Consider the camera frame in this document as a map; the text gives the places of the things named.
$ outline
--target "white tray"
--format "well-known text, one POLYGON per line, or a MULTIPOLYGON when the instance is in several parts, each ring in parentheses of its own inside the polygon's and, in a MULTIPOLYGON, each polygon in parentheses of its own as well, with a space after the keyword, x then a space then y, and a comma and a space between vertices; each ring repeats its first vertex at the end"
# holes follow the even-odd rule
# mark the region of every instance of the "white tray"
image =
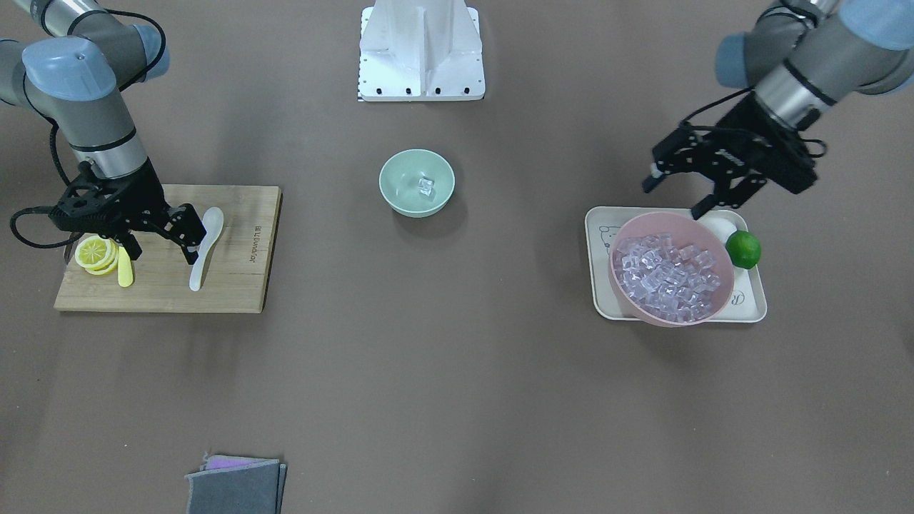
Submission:
MULTIPOLYGON (((601 316, 617 321, 640 321, 637 317, 624 314, 619 300, 610 287, 610 245, 612 238, 626 221, 647 212, 677 212, 689 216, 688 209, 647 209, 641 207, 595 207, 584 217, 587 233, 587 254, 590 258, 590 284, 593 290, 593 304, 601 316)), ((746 221, 732 210, 712 210, 699 220, 717 235, 722 242, 729 233, 719 230, 715 220, 728 220, 740 230, 748 230, 746 221)), ((759 266, 751 270, 736 268, 736 282, 730 305, 724 307, 708 323, 756 323, 768 314, 768 302, 761 288, 759 266)))

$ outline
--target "robotic arm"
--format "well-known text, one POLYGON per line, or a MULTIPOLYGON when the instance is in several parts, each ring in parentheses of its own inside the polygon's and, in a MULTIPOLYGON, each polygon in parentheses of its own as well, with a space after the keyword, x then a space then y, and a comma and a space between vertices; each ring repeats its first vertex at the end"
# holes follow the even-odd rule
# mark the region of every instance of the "robotic arm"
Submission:
POLYGON ((57 205, 19 211, 47 214, 61 230, 92 232, 117 241, 136 260, 142 249, 131 230, 150 231, 180 246, 188 264, 206 234, 189 204, 172 208, 137 135, 121 91, 167 71, 165 34, 150 18, 102 9, 94 0, 15 0, 53 38, 24 45, 0 37, 0 102, 34 111, 64 134, 80 174, 57 205), (112 14, 140 17, 125 26, 112 14))
MULTIPOLYGON (((697 172, 714 189, 692 207, 698 219, 739 208, 769 180, 797 194, 815 182, 800 132, 847 94, 899 90, 914 75, 914 0, 778 0, 747 34, 717 53, 717 79, 746 88, 686 117, 653 149, 650 193, 668 176, 697 172), (746 94, 715 126, 692 117, 746 94)), ((824 147, 824 143, 815 141, 824 147)))

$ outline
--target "wooden cutting board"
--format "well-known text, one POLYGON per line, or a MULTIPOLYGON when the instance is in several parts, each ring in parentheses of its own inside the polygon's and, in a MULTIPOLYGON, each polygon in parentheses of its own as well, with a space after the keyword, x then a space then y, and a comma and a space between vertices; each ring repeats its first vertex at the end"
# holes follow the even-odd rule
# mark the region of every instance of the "wooden cutting board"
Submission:
POLYGON ((143 254, 133 262, 133 285, 120 287, 116 271, 90 275, 70 259, 55 309, 148 313, 263 310, 282 191, 275 186, 165 184, 163 188, 170 205, 190 203, 201 219, 210 207, 225 213, 225 227, 210 250, 201 289, 190 290, 190 266, 177 245, 154 233, 134 232, 143 254))

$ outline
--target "white mounting bracket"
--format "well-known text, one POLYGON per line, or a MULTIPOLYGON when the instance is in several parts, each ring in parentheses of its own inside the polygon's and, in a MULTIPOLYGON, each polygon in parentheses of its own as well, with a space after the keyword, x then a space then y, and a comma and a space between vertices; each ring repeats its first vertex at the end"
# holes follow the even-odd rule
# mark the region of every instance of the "white mounting bracket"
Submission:
POLYGON ((463 0, 377 0, 362 11, 358 99, 455 102, 485 95, 479 13, 463 0))

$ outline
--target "pink bowl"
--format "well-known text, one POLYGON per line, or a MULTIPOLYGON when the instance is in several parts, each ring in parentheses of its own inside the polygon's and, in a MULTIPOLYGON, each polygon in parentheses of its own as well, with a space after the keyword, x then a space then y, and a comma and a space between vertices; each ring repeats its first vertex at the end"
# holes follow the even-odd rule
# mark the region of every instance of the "pink bowl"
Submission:
POLYGON ((704 225, 681 214, 648 212, 647 214, 636 216, 622 225, 619 233, 612 238, 612 245, 610 246, 610 285, 612 286, 612 291, 619 299, 619 306, 622 308, 623 313, 631 314, 651 325, 659 327, 688 327, 706 322, 716 316, 729 302, 730 296, 733 294, 733 281, 733 263, 730 261, 730 256, 727 254, 723 243, 704 225), (628 295, 622 292, 622 287, 619 285, 618 279, 616 279, 615 266, 613 265, 614 259, 612 259, 618 242, 625 238, 641 238, 664 232, 673 235, 674 245, 681 247, 687 244, 694 244, 700 249, 711 252, 717 260, 717 263, 711 267, 711 271, 720 277, 721 285, 711 295, 711 307, 714 311, 711 316, 700 321, 688 323, 666 321, 643 311, 628 295))

